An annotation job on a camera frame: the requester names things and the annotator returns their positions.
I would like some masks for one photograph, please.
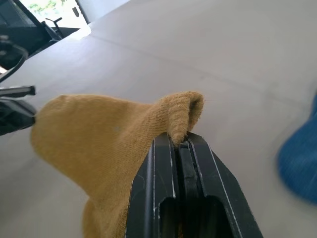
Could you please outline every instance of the blue fabric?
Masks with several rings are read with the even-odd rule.
[[[317,204],[317,96],[309,120],[281,147],[278,170],[293,192]]]

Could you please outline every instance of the black cable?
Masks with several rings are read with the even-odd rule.
[[[0,40],[0,51],[2,49],[7,51],[7,52],[9,52],[9,51],[16,52],[18,54],[21,54],[22,57],[21,57],[20,61],[18,62],[18,64],[14,68],[8,70],[6,73],[3,74],[2,77],[0,77],[0,83],[5,81],[11,75],[13,75],[24,64],[24,62],[26,61],[26,59],[29,56],[29,53],[26,51],[26,49],[24,49],[18,45],[14,45],[10,41],[1,41]]]

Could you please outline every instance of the doorway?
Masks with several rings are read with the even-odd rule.
[[[87,25],[87,21],[80,10],[76,0],[20,0],[24,6],[32,12],[40,21],[45,21],[50,27],[54,27],[51,20],[57,20],[59,27],[82,28]]]

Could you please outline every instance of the chair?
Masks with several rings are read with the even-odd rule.
[[[30,56],[62,39],[58,31],[45,22],[39,22],[19,0],[0,0],[0,35],[8,35],[12,42],[25,48]],[[0,55],[0,66],[10,69],[20,58],[19,54]]]

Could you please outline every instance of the mustard knit fabric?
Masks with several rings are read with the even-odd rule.
[[[203,110],[196,92],[140,104],[105,96],[59,96],[38,112],[31,141],[48,163],[89,195],[85,238],[123,238],[132,180],[152,140],[184,139]]]

